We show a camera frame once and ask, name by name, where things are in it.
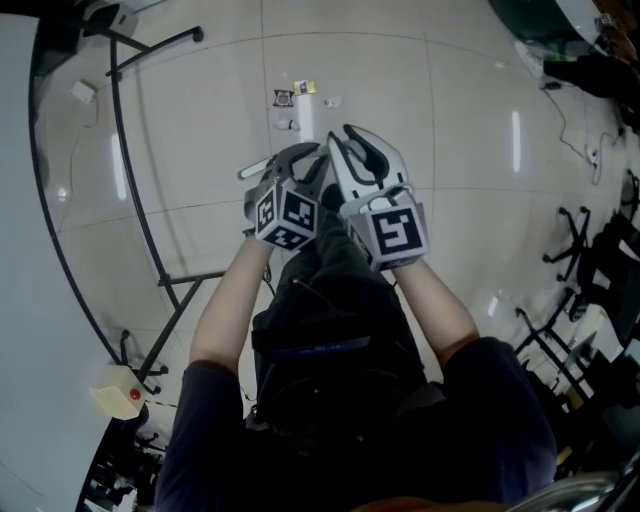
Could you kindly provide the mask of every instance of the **shirt sleeve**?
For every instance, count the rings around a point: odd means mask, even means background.
[[[212,361],[191,363],[158,477],[158,512],[223,510],[244,432],[238,378]]]
[[[556,444],[513,348],[482,338],[444,368],[447,397],[466,425],[464,444],[482,467],[469,468],[492,499],[509,503],[553,481]]]

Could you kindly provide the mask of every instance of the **person's left arm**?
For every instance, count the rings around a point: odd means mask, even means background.
[[[238,361],[272,251],[247,238],[198,322],[158,478],[159,512],[235,507],[244,431]]]

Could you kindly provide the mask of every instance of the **tiled floor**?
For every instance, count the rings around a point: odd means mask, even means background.
[[[602,180],[591,184],[589,167],[558,140],[558,111],[486,0],[167,0],[140,13],[135,37],[153,44],[196,24],[204,28],[201,44],[186,40],[159,52],[121,83],[142,202],[173,276],[230,262],[248,225],[243,194],[255,183],[238,181],[240,169],[304,138],[322,141],[349,122],[401,151],[425,204],[430,263],[483,334],[515,343],[524,331],[514,307],[542,320],[561,290],[558,268],[541,261],[567,238],[557,208],[588,206],[597,232],[618,205],[625,167],[640,165],[637,137],[627,134],[614,148],[605,138]],[[156,286],[122,175],[107,50],[105,41],[90,41],[56,71],[39,127],[49,206],[79,287],[109,339],[117,343],[128,328],[142,354],[172,308]],[[132,54],[119,52],[121,60]],[[100,88],[97,105],[70,96],[78,79]],[[293,109],[273,108],[273,90],[300,79],[315,80],[318,93]],[[597,146],[603,131],[616,133],[608,102],[577,89],[551,94],[567,120],[565,139],[580,150]],[[342,106],[325,108],[335,95]],[[283,115],[302,131],[275,129]],[[285,257],[272,259],[276,280]],[[214,287],[202,286],[162,353],[170,374],[158,379],[155,401],[176,404],[191,336]],[[179,297],[186,289],[178,287]],[[265,287],[256,311],[269,300]],[[408,315],[428,375],[440,378]],[[248,346],[241,381],[255,398]],[[166,442],[175,409],[150,408],[146,428]]]

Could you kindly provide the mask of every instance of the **forearm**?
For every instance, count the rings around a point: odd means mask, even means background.
[[[467,308],[424,261],[397,268],[393,274],[441,366],[479,337]]]
[[[273,247],[248,237],[204,309],[191,344],[190,362],[207,359],[236,374],[238,360]]]

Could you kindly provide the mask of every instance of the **shoe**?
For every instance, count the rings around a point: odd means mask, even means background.
[[[337,183],[332,183],[322,193],[320,204],[330,212],[338,213],[340,207],[344,204],[344,197]]]
[[[535,78],[542,78],[542,76],[544,75],[543,59],[531,53],[531,50],[529,50],[527,45],[522,41],[516,41],[515,43],[513,43],[513,46],[516,50],[516,53],[518,54],[518,57],[522,59],[522,62],[524,62],[525,66],[527,66],[527,68],[529,69],[529,72]]]

